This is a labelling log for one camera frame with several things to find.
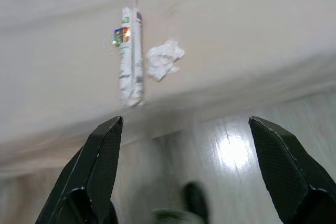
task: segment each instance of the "tile floor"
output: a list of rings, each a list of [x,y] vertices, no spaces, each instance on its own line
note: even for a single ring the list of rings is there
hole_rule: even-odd
[[[119,222],[151,223],[153,208],[181,208],[180,188],[196,180],[207,193],[211,223],[281,223],[261,177],[248,126],[251,115],[295,134],[336,180],[336,92],[330,92],[122,146],[112,193]],[[0,223],[34,223],[59,172],[0,182]]]

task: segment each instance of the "floor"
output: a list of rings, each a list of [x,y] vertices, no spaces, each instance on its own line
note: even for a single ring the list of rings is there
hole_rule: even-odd
[[[112,193],[119,222],[151,223],[154,208],[180,209],[180,188],[193,180],[207,193],[211,223],[281,223],[261,177],[248,126],[251,115],[295,134],[336,180],[336,92],[329,92],[122,146]],[[59,172],[0,182],[0,223],[34,223]]]

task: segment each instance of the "crumpled tissue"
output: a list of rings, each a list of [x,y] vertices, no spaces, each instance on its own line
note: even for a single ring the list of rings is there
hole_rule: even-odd
[[[161,81],[168,73],[176,73],[180,69],[174,61],[184,56],[184,50],[178,47],[177,41],[167,40],[165,44],[153,47],[147,53],[149,68],[147,74],[156,81]]]

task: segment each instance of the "crumpled paper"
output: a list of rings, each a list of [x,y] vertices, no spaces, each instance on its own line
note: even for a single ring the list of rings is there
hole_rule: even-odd
[[[147,74],[156,81],[161,81],[166,74],[180,70],[174,66],[174,61],[184,56],[184,50],[178,47],[177,41],[170,39],[165,44],[150,49],[146,56],[149,61]]]

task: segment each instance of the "shoe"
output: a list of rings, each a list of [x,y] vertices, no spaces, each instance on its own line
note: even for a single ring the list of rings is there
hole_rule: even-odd
[[[182,190],[182,198],[187,211],[198,215],[204,221],[204,224],[209,223],[208,206],[199,184],[194,182],[187,184]]]

